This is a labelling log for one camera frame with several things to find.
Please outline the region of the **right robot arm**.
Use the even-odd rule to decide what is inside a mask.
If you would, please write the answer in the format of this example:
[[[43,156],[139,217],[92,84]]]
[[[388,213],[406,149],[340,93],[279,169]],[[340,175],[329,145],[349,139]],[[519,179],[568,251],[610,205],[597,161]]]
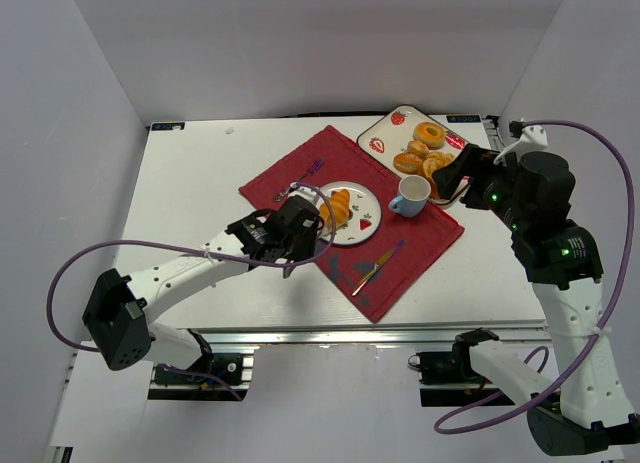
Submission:
[[[548,380],[487,329],[458,335],[451,352],[420,371],[426,384],[489,382],[524,416],[537,446],[550,456],[579,456],[639,441],[639,416],[619,380],[607,323],[614,301],[602,298],[604,274],[591,233],[569,218],[576,179],[548,151],[545,121],[513,121],[501,151],[468,144],[433,174],[443,197],[462,180],[464,206],[488,210],[510,230],[548,325],[548,354],[558,377]]]

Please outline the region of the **croissant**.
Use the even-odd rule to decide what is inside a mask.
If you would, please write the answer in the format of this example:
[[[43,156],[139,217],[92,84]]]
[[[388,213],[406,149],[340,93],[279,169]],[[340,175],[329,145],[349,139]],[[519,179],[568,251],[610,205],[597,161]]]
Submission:
[[[324,221],[324,229],[327,232],[333,229],[333,223],[336,223],[337,229],[344,226],[350,216],[349,190],[333,191],[329,197],[329,204],[322,203],[319,207],[319,214]]]

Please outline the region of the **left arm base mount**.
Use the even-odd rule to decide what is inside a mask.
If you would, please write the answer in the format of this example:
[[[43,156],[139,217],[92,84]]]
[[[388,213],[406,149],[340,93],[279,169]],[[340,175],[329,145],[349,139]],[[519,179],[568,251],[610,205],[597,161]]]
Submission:
[[[160,364],[154,368],[150,399],[174,401],[242,402],[245,356],[242,353],[215,353],[199,333],[190,331],[201,348],[201,356],[186,369]]]

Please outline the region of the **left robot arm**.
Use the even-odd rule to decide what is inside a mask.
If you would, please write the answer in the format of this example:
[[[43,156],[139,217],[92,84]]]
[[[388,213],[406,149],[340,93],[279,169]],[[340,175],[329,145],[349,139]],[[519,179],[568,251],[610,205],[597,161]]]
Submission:
[[[112,371],[140,361],[178,370],[204,371],[213,359],[209,343],[193,329],[176,329],[160,317],[189,297],[262,265],[310,259],[324,229],[319,210],[292,196],[277,210],[256,210],[231,223],[194,253],[150,269],[102,273],[82,320]]]

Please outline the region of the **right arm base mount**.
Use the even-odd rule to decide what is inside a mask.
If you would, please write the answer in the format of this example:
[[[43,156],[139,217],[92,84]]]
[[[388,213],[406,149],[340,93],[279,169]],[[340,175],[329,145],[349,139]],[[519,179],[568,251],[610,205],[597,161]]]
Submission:
[[[489,387],[489,381],[471,369],[469,349],[486,341],[498,341],[491,330],[479,328],[456,336],[449,351],[418,352],[408,358],[419,374],[423,408],[462,407],[492,397],[484,406],[514,406],[507,396]]]

